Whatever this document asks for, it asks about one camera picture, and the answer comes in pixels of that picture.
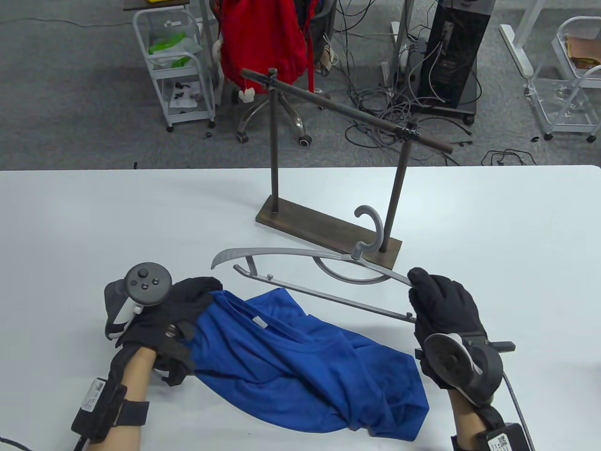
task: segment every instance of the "gray plastic hanger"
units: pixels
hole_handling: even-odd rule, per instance
[[[369,215],[371,219],[373,219],[376,225],[376,240],[367,244],[363,241],[359,241],[352,253],[350,254],[338,254],[336,252],[331,251],[316,251],[312,249],[295,249],[295,248],[265,248],[265,247],[255,247],[255,248],[232,248],[225,249],[215,255],[213,258],[213,262],[211,263],[211,269],[214,269],[215,266],[220,265],[224,262],[229,262],[230,260],[236,260],[244,257],[248,264],[248,270],[244,269],[240,265],[234,265],[234,269],[242,274],[244,277],[248,277],[254,280],[258,280],[261,282],[269,283],[271,285],[275,285],[281,288],[286,288],[289,290],[297,291],[299,293],[304,293],[307,295],[315,296],[321,299],[326,299],[328,301],[338,302],[340,304],[348,305],[350,307],[360,308],[361,310],[370,311],[377,314],[382,314],[384,316],[389,316],[391,318],[400,319],[401,321],[415,322],[415,318],[413,314],[407,312],[406,314],[397,313],[395,311],[385,310],[378,307],[373,307],[371,305],[363,304],[361,302],[351,301],[349,299],[340,298],[338,296],[330,295],[328,293],[323,293],[321,291],[312,290],[310,288],[290,284],[287,282],[283,282],[280,280],[276,280],[273,278],[273,275],[267,274],[265,276],[259,275],[257,272],[257,265],[255,264],[253,257],[257,255],[292,255],[292,256],[305,256],[312,257],[319,269],[328,274],[331,277],[334,277],[337,280],[346,283],[353,283],[357,285],[369,285],[374,283],[384,282],[385,280],[394,279],[405,285],[411,287],[411,282],[404,275],[400,275],[394,271],[390,271],[389,269],[383,268],[381,266],[374,265],[363,259],[361,256],[363,252],[374,252],[378,250],[384,240],[384,227],[382,225],[382,220],[380,219],[380,215],[369,205],[361,205],[357,207],[355,210],[355,216],[359,218],[361,215]],[[368,279],[355,279],[351,277],[346,277],[342,274],[338,274],[333,271],[331,268],[328,268],[323,260],[337,260],[340,262],[348,262],[354,265],[364,266],[365,268],[371,269],[372,271],[378,272],[380,275],[378,277],[368,278]]]

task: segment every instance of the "white metal cart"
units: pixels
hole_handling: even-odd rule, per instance
[[[210,33],[210,31],[208,24],[206,27],[203,26],[202,19],[194,18],[184,6],[140,10],[133,17],[136,38],[159,98],[168,132],[173,131],[175,123],[203,119],[209,119],[209,128],[215,127],[215,94],[211,73],[207,69],[212,60],[211,49],[203,46],[202,39],[203,28],[206,33]],[[195,53],[172,51],[151,55],[150,48],[156,42],[181,33],[197,43],[201,50]],[[207,42],[210,42],[208,34],[206,37]],[[158,64],[168,58],[186,61],[182,60],[185,58],[187,62],[185,65],[182,63],[181,67],[165,67]],[[196,107],[174,106],[174,90],[181,86],[189,87],[195,82],[200,86],[200,92],[195,96]]]
[[[557,29],[552,48],[560,62],[563,79],[539,78],[547,57],[541,61],[528,81],[525,94],[531,96],[535,110],[545,128],[545,140],[553,132],[588,133],[592,143],[601,128],[593,103],[583,88],[601,88],[601,65],[579,69],[569,57],[567,37],[601,39],[601,17],[577,16],[568,19]]]

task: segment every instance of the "forearm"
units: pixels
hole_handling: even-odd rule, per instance
[[[486,430],[486,426],[474,412],[472,404],[457,390],[449,390],[455,427],[457,429],[457,444],[464,450],[478,449],[476,434]]]
[[[128,362],[121,383],[127,387],[125,399],[146,401],[152,367],[156,353],[148,348],[140,348]],[[90,444],[88,451],[138,451],[140,449],[141,428],[139,426],[117,426],[111,428],[102,443]]]

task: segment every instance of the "blue t-shirt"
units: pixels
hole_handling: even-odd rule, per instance
[[[212,294],[192,357],[225,400],[295,431],[415,439],[428,402],[412,356],[305,314],[284,289],[247,302]]]

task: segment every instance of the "white table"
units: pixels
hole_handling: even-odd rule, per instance
[[[287,169],[280,192],[368,226],[353,210],[367,203],[384,214],[393,176],[393,168]],[[210,271],[218,251],[305,245],[254,223],[269,170],[1,172],[0,192],[0,435],[35,451],[72,449],[71,421],[91,380],[107,373],[115,351],[103,336],[106,283],[149,260],[174,280],[210,274],[250,297],[271,287],[231,265]],[[599,192],[595,167],[409,168],[392,231],[404,240],[396,271],[420,265],[460,280],[489,337],[517,344],[505,369],[538,451],[598,443]],[[345,285],[310,259],[257,264],[281,280],[410,310],[406,287],[392,281]],[[416,347],[407,323],[294,297],[325,321],[401,351]],[[416,442],[405,443],[365,431],[287,431],[240,412],[194,377],[175,388],[157,379],[142,449],[450,450],[448,399],[424,384],[431,410]],[[504,386],[495,406],[517,420]]]

